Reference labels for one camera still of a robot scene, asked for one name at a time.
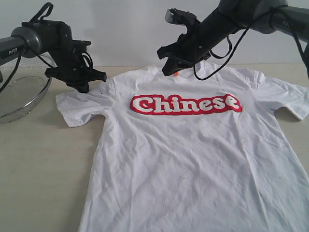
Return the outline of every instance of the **t-shirt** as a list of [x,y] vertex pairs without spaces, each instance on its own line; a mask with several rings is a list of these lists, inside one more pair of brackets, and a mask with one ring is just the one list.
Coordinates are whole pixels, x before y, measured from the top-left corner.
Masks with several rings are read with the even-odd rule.
[[309,231],[309,178],[274,117],[287,107],[304,119],[308,88],[148,66],[56,101],[70,127],[106,117],[80,232]]

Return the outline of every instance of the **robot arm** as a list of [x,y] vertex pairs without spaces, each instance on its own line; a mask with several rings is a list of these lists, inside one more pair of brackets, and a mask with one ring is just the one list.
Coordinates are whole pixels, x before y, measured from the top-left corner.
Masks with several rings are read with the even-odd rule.
[[[218,8],[202,22],[189,12],[168,10],[166,21],[186,25],[188,32],[180,35],[176,43],[158,50],[160,59],[168,57],[163,73],[171,75],[207,60],[219,42],[241,29],[250,27],[264,34],[279,30],[292,35],[287,17],[293,22],[298,38],[308,43],[309,10],[289,7],[286,0],[221,0]],[[308,56],[303,60],[308,66]]]
[[[29,22],[13,30],[10,37],[0,39],[0,65],[17,58],[21,53],[23,57],[33,58],[48,52],[57,67],[47,69],[45,75],[87,93],[88,83],[106,81],[106,73],[93,69],[92,59],[87,53],[90,41],[73,40],[71,29],[64,22],[44,19],[52,9],[51,3],[45,4]],[[47,14],[39,19],[45,10],[48,10]]]

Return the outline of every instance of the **white wall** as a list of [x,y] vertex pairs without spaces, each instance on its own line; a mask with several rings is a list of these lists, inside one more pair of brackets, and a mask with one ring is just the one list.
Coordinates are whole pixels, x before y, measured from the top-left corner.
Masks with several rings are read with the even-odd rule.
[[[8,37],[23,21],[29,21],[45,0],[3,0],[0,7],[0,38]],[[164,21],[168,8],[190,11],[202,21],[219,0],[53,0],[49,19],[61,20],[72,28],[73,38],[91,40],[97,66],[145,66],[163,64],[157,49],[175,42],[185,27]],[[288,0],[290,6],[309,8],[308,0]],[[232,36],[235,42],[240,32]],[[226,42],[214,51],[224,54]],[[301,62],[293,38],[276,32],[255,31],[245,37],[231,64]]]

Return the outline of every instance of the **metal strainer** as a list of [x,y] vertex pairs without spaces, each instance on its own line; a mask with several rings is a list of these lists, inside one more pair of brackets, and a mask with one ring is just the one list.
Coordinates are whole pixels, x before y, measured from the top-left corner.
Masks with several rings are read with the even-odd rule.
[[[50,56],[41,55],[49,64],[55,66]],[[13,71],[17,59],[0,67],[5,83]],[[47,65],[39,58],[22,58],[19,68],[8,86],[0,93],[0,124],[14,122],[29,114],[46,94],[52,78],[45,76]]]

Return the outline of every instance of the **table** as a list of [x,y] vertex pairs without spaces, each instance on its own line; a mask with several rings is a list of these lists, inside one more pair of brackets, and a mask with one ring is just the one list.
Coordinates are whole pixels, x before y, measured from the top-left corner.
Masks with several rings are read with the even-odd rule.
[[[303,64],[232,65],[259,70],[309,87]],[[109,76],[138,67],[102,67]],[[78,229],[92,159],[104,125],[97,116],[68,128],[55,96],[72,91],[56,79],[30,115],[0,126],[0,231],[75,232]],[[309,173],[309,117],[299,122],[286,109],[276,117]]]

